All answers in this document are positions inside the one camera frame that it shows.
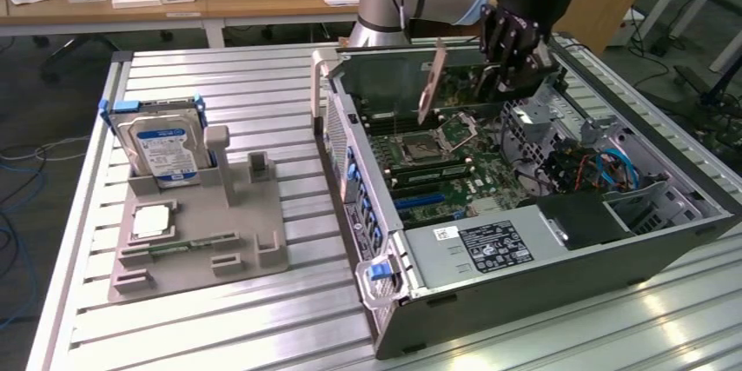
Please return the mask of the green graphics card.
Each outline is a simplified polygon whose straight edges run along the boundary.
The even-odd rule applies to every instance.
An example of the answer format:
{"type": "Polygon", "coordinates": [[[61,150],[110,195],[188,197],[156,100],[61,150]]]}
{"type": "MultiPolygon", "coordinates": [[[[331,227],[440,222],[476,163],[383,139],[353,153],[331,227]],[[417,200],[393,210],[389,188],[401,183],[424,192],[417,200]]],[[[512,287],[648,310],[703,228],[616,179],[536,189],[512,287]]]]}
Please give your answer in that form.
{"type": "Polygon", "coordinates": [[[515,66],[508,61],[448,65],[448,48],[441,38],[435,42],[433,61],[423,91],[419,95],[417,124],[437,106],[499,103],[528,98],[560,65],[543,42],[515,66]]]}

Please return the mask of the perforated silver disk bay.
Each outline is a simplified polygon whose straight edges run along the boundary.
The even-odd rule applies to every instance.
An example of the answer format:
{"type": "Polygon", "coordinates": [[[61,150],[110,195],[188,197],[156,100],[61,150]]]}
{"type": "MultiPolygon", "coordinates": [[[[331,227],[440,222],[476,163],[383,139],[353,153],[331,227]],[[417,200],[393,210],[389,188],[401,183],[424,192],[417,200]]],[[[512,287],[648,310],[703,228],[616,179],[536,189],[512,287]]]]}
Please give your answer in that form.
{"type": "Polygon", "coordinates": [[[504,105],[507,118],[503,152],[511,162],[540,164],[557,143],[571,137],[573,112],[553,87],[543,85],[535,95],[504,105]]]}

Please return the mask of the metal socket cover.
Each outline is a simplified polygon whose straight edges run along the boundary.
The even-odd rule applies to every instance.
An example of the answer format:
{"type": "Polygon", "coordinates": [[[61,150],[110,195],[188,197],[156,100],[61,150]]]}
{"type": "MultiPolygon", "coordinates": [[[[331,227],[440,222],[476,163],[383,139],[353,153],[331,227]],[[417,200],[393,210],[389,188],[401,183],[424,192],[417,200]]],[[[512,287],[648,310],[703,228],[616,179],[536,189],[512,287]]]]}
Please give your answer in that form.
{"type": "Polygon", "coordinates": [[[459,111],[437,128],[437,140],[443,149],[452,153],[477,136],[477,123],[472,116],[459,111]]]}

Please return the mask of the CPU socket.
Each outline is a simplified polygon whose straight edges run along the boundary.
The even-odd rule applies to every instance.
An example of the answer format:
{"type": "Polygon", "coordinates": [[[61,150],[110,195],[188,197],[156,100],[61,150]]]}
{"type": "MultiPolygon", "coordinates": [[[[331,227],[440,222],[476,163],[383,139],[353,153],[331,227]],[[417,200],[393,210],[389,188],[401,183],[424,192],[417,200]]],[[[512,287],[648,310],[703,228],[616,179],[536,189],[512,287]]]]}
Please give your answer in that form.
{"type": "Polygon", "coordinates": [[[399,135],[395,144],[400,152],[399,164],[419,166],[432,162],[441,162],[443,151],[435,137],[429,133],[411,133],[399,135]]]}

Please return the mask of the green motherboard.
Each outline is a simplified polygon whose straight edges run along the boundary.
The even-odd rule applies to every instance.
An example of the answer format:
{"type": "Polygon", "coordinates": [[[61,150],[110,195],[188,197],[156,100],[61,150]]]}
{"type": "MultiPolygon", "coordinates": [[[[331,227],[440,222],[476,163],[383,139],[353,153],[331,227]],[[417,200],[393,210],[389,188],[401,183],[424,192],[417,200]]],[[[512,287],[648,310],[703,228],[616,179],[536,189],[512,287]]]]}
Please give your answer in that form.
{"type": "Polygon", "coordinates": [[[529,203],[533,193],[540,190],[539,183],[531,188],[521,183],[528,178],[528,174],[521,169],[513,168],[501,155],[495,142],[496,130],[491,125],[491,119],[481,116],[475,109],[435,109],[428,113],[423,124],[417,124],[415,115],[405,116],[393,112],[372,114],[364,117],[364,129],[392,202],[403,197],[432,193],[441,193],[445,196],[441,203],[396,210],[405,229],[475,217],[485,211],[513,209],[519,204],[529,203]],[[468,113],[475,119],[477,136],[449,153],[439,143],[437,128],[459,111],[468,113]],[[400,165],[400,152],[395,139],[399,135],[417,132],[429,133],[435,137],[444,159],[441,162],[419,166],[400,165]],[[472,167],[472,173],[465,178],[403,188],[393,188],[388,183],[391,173],[399,169],[459,164],[472,167]]]}

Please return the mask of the black installed RAM stick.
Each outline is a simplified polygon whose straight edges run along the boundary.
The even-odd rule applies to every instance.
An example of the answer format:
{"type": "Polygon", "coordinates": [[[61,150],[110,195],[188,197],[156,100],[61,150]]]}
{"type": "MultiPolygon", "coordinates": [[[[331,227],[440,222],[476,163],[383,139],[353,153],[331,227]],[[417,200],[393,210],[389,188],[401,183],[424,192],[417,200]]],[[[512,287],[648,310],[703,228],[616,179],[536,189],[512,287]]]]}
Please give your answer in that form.
{"type": "Polygon", "coordinates": [[[472,173],[472,167],[467,164],[448,166],[424,166],[399,169],[391,173],[388,183],[393,188],[403,188],[429,182],[444,182],[465,178],[472,173]]]}

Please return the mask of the black floor stand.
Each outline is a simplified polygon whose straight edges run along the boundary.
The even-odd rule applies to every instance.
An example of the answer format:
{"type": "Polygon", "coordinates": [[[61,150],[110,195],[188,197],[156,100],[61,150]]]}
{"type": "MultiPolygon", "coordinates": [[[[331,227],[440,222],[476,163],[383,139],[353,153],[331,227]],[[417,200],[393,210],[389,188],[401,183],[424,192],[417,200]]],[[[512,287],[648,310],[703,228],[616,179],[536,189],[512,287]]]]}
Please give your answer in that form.
{"type": "Polygon", "coordinates": [[[720,119],[720,128],[715,131],[714,139],[726,147],[742,152],[742,96],[727,92],[732,77],[742,70],[742,57],[722,73],[719,80],[710,86],[694,72],[682,65],[675,66],[675,82],[687,84],[696,93],[695,108],[708,116],[711,121],[720,119]]]}

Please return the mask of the blue expansion slot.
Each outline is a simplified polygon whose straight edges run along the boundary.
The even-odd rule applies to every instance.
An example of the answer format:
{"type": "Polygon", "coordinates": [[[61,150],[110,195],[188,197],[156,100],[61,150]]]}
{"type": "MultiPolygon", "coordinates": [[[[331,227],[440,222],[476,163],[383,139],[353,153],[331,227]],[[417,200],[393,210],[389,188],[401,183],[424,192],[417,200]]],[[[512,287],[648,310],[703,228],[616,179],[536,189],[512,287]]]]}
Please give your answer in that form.
{"type": "Polygon", "coordinates": [[[403,197],[393,201],[393,206],[396,210],[412,209],[421,206],[428,206],[432,204],[441,203],[445,200],[445,196],[441,193],[432,193],[427,195],[416,195],[409,197],[403,197]]]}

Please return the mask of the grey power supply unit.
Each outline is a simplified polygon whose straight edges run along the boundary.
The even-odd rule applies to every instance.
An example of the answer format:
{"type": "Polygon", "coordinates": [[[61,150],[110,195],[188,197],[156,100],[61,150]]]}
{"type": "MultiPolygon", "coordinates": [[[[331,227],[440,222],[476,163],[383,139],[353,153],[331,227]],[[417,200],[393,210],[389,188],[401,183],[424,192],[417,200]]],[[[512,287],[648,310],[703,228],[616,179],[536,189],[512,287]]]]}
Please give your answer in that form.
{"type": "Polygon", "coordinates": [[[404,237],[428,289],[489,279],[567,254],[535,205],[409,229],[404,237]]]}

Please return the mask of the open dark PC case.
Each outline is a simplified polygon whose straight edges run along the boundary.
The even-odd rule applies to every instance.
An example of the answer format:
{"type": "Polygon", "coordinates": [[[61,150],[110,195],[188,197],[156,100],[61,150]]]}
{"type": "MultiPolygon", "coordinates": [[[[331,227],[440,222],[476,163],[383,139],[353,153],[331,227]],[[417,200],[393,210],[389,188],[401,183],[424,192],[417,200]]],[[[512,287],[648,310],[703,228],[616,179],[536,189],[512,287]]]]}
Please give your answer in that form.
{"type": "MultiPolygon", "coordinates": [[[[471,43],[445,43],[448,65],[485,63],[471,43]]],[[[371,49],[323,48],[312,55],[312,116],[340,233],[375,356],[393,358],[575,301],[643,283],[682,255],[742,226],[742,192],[723,184],[712,160],[695,162],[675,146],[675,127],[593,55],[557,38],[560,69],[545,78],[573,112],[564,138],[540,163],[508,162],[540,190],[535,205],[567,254],[464,285],[423,286],[364,129],[364,117],[417,116],[435,42],[371,49]],[[603,194],[667,181],[678,191],[672,226],[632,234],[603,194]],[[391,278],[367,268],[388,262],[391,278]]],[[[504,156],[507,102],[443,106],[491,119],[504,156]]]]}

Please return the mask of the hard disk with blue caddy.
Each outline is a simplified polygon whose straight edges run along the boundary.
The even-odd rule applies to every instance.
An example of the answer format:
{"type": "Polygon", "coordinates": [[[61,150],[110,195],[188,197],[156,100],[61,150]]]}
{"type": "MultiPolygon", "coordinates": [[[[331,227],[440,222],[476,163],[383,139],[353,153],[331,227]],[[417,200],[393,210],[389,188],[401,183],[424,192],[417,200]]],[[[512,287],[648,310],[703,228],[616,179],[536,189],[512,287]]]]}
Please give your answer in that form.
{"type": "Polygon", "coordinates": [[[134,176],[153,177],[160,189],[198,183],[198,172],[213,166],[200,95],[146,101],[102,99],[98,115],[117,137],[134,176]]]}

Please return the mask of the silver CPU chip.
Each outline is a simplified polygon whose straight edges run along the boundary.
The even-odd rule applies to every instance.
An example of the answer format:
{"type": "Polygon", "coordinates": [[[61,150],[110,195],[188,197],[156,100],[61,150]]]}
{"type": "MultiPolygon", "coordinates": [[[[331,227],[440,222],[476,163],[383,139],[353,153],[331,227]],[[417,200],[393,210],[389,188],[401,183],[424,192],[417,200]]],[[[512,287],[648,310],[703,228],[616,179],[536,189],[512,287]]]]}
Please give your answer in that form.
{"type": "Polygon", "coordinates": [[[146,206],[134,213],[132,234],[137,239],[158,236],[169,226],[170,210],[164,205],[146,206]]]}

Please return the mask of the green RAM stick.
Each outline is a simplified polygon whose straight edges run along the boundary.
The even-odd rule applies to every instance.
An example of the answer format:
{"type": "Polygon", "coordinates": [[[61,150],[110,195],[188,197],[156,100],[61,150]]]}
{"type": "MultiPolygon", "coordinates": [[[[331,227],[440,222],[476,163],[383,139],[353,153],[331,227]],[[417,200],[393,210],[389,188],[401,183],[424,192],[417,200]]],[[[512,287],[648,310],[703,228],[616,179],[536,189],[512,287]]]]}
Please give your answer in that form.
{"type": "Polygon", "coordinates": [[[201,238],[197,240],[168,242],[153,245],[146,248],[150,255],[165,255],[172,253],[188,252],[192,250],[208,248],[213,245],[212,238],[201,238]]]}

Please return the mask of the grey parts rack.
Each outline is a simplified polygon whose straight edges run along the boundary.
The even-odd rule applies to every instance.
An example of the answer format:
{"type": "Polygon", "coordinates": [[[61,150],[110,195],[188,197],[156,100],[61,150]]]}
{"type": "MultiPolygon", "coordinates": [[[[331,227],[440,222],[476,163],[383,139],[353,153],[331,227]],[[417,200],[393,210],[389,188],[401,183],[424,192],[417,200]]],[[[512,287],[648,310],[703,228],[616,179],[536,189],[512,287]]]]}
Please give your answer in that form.
{"type": "Polygon", "coordinates": [[[150,299],[287,270],[287,238],[273,161],[255,151],[229,162],[229,131],[208,127],[204,143],[216,165],[198,172],[198,184],[160,189],[152,177],[128,179],[128,193],[113,252],[108,300],[150,299]],[[132,234],[134,213],[146,206],[169,208],[169,226],[158,236],[132,234]],[[150,255],[146,248],[212,238],[208,248],[150,255]]]}

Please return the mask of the open silver drive bracket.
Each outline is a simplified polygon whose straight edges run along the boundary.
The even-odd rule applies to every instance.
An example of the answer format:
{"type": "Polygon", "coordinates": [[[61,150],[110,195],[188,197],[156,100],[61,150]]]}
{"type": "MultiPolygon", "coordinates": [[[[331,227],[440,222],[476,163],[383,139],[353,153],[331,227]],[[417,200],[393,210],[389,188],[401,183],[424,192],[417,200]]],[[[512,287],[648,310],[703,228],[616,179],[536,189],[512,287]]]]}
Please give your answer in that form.
{"type": "Polygon", "coordinates": [[[635,235],[674,225],[671,217],[678,213],[679,197],[667,181],[628,192],[611,191],[603,194],[603,200],[635,235]]]}

